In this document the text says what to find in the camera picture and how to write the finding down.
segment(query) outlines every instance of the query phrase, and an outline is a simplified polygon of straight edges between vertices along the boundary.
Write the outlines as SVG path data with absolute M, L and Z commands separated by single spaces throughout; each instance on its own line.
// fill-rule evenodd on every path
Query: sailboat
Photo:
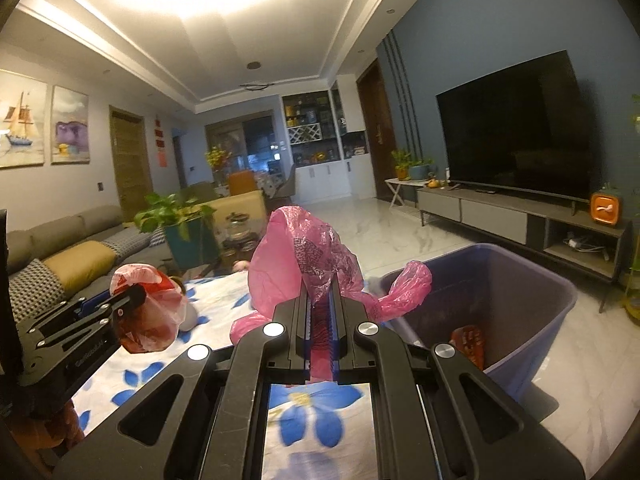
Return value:
M 9 133 L 6 134 L 6 138 L 12 146 L 31 146 L 34 139 L 40 137 L 38 129 L 33 122 L 33 117 L 31 117 L 29 105 L 22 106 L 23 99 L 24 92 L 20 94 L 18 106 L 9 107 L 9 111 L 4 118 L 4 122 L 9 123 Z

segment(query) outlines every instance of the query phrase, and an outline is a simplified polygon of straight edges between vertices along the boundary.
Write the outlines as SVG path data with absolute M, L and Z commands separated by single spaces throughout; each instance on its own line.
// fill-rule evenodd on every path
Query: black tv screen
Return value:
M 590 196 L 590 128 L 566 51 L 437 96 L 450 180 Z

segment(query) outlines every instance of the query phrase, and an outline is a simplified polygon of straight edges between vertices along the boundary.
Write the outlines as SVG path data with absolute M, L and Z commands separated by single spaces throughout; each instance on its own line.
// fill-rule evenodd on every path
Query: blue flower pot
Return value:
M 410 166 L 409 177 L 411 180 L 427 180 L 429 176 L 429 167 L 427 164 L 422 166 Z
M 215 263 L 220 255 L 218 244 L 210 226 L 202 218 L 187 222 L 189 240 L 184 240 L 177 225 L 164 228 L 164 236 L 169 244 L 175 264 L 180 270 L 193 269 L 201 265 Z

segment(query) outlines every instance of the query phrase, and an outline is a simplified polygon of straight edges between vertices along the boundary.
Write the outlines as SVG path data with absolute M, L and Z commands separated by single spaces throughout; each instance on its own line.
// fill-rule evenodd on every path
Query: sailboat painting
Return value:
M 74 162 L 89 162 L 89 97 L 62 86 L 54 86 L 51 163 Z
M 0 70 L 0 169 L 44 164 L 47 84 Z

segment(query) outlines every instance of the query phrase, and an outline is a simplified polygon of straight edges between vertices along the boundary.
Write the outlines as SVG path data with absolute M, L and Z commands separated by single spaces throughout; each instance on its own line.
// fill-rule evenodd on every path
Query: red plastic bag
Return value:
M 277 304 L 296 298 L 300 279 L 304 280 L 314 308 L 319 306 L 337 275 L 340 294 L 364 304 L 369 319 L 383 322 L 402 316 L 424 301 L 431 290 L 431 273 L 420 262 L 409 262 L 391 287 L 388 296 L 375 298 L 363 292 L 364 280 L 358 260 L 340 243 L 338 233 L 327 223 L 298 206 L 284 206 L 274 211 L 264 238 L 255 250 L 249 268 L 249 292 L 257 310 L 236 320 L 230 338 L 236 344 L 257 326 L 269 322 Z M 327 377 L 328 335 L 324 334 L 323 316 L 314 323 L 312 375 Z
M 111 279 L 111 295 L 139 283 L 145 289 L 145 303 L 131 312 L 116 313 L 116 334 L 132 354 L 166 350 L 175 341 L 184 321 L 187 298 L 180 286 L 147 264 L 120 267 Z

